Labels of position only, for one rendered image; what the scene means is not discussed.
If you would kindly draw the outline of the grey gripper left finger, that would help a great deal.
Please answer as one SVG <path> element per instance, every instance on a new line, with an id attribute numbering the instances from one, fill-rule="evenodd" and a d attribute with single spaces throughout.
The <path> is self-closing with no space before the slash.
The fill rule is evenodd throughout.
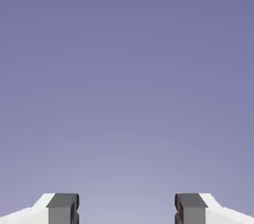
<path id="1" fill-rule="evenodd" d="M 78 193 L 44 193 L 36 203 L 0 217 L 0 224 L 79 224 Z"/>

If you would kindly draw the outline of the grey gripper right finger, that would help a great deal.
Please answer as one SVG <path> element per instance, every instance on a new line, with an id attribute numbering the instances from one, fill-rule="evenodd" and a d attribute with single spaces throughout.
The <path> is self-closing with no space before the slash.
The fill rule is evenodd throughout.
<path id="1" fill-rule="evenodd" d="M 220 205 L 210 193 L 177 193 L 175 208 L 175 224 L 254 224 L 254 217 Z"/>

